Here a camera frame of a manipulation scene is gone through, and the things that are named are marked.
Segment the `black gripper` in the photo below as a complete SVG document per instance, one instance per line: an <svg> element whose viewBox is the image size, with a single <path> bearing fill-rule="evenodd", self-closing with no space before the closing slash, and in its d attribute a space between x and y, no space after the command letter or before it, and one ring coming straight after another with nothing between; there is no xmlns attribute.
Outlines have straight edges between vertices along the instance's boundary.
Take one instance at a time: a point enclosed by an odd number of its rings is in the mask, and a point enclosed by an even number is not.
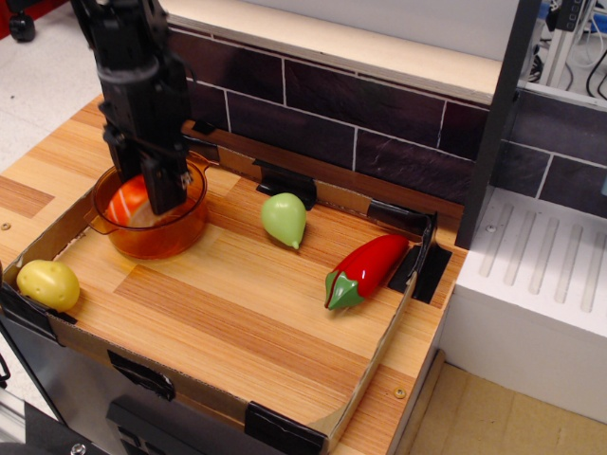
<svg viewBox="0 0 607 455"><path fill-rule="evenodd" d="M121 183L142 173L152 212L184 204L193 179L181 129L191 114L186 65L177 56L96 58L103 139Z"/></svg>

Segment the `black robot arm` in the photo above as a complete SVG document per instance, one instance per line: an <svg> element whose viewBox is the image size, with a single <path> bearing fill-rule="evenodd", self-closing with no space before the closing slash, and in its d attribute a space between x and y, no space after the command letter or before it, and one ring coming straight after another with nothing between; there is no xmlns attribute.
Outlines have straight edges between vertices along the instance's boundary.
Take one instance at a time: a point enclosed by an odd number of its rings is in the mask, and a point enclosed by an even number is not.
<svg viewBox="0 0 607 455"><path fill-rule="evenodd" d="M121 182L140 175L154 214L183 204L192 179L182 127L191 116L186 65L168 45L157 1L75 1L94 53L103 138Z"/></svg>

